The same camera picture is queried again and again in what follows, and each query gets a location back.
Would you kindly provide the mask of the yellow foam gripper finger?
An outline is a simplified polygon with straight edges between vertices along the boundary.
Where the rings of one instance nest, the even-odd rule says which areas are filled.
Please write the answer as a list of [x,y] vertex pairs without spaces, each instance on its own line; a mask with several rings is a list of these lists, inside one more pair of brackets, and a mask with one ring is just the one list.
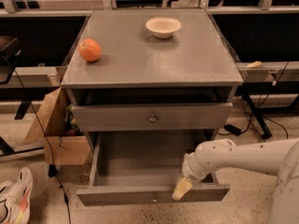
[[179,201],[192,188],[192,186],[192,181],[186,177],[181,177],[174,188],[172,198],[175,201]]

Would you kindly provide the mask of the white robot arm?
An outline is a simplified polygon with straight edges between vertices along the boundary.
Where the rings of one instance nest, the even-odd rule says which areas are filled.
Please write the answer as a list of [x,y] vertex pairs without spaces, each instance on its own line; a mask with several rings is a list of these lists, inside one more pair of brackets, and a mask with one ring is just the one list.
[[195,183],[223,168],[274,175],[277,183],[268,224],[299,224],[298,139],[242,146],[230,139],[206,141],[184,156],[172,198],[180,200]]

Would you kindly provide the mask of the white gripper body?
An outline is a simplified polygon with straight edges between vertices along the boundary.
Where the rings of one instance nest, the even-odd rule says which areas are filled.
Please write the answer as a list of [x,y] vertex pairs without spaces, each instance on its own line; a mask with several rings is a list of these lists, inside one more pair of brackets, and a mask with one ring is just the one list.
[[206,172],[203,166],[195,158],[194,153],[184,155],[182,163],[182,174],[192,182],[200,182],[206,177]]

